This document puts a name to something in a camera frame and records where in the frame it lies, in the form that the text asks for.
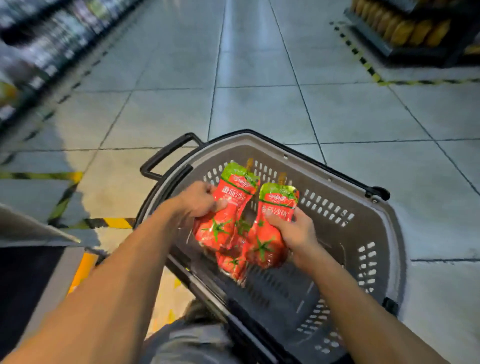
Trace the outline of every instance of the shopping basket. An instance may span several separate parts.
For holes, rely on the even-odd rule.
[[[198,148],[165,175],[152,169],[190,141]],[[151,157],[140,169],[158,181],[136,220],[142,223],[166,199],[197,180],[217,185],[231,161],[245,164],[262,182],[286,172],[300,191],[299,207],[309,215],[317,239],[358,281],[362,289],[397,315],[406,284],[406,256],[400,227],[386,200],[389,192],[369,187],[252,130],[241,130],[203,143],[188,133]],[[255,216],[257,202],[248,209]],[[291,262],[261,270],[249,266],[238,285],[219,272],[192,237],[192,223],[179,229],[167,267],[219,318],[261,363],[351,362],[330,317],[330,309],[312,280]]]

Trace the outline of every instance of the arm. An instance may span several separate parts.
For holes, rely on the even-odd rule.
[[[345,346],[357,364],[447,363],[436,351],[359,288],[357,281],[317,242],[312,219],[295,210],[295,223],[275,215],[294,263],[311,276],[330,307]]]
[[[225,207],[212,191],[196,182],[160,205],[4,363],[136,363],[180,222]]]

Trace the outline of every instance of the basket handle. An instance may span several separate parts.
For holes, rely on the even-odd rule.
[[[196,142],[199,146],[202,146],[204,144],[200,140],[200,138],[197,135],[195,135],[194,133],[186,133],[186,134],[182,135],[180,138],[174,140],[169,145],[167,145],[165,148],[162,148],[158,152],[156,152],[153,157],[151,157],[147,162],[145,162],[140,167],[140,173],[142,174],[142,176],[144,176],[146,178],[150,178],[151,180],[154,180],[154,181],[160,181],[163,176],[161,174],[158,174],[158,173],[153,173],[152,169],[155,168],[156,166],[158,166],[160,164],[160,162],[163,161],[170,154],[172,154],[177,149],[180,149],[185,144],[187,144],[188,142],[191,142],[191,141]]]

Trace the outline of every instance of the person's left arm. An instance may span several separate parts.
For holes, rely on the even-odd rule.
[[[137,362],[179,224],[226,205],[213,189],[196,182],[161,204],[4,364]]]

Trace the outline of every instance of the gray floor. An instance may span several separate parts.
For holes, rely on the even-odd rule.
[[[257,130],[390,190],[415,261],[405,322],[452,363],[477,362],[480,85],[373,83],[329,25],[345,20],[343,0],[150,0],[146,6],[42,133],[2,146],[23,150],[7,169],[85,172],[66,224],[133,218],[155,184],[138,168],[156,150],[186,132],[208,140]],[[424,79],[428,72],[409,75]],[[46,221],[67,186],[1,180],[0,201]],[[72,233],[94,234],[113,250],[128,231]]]

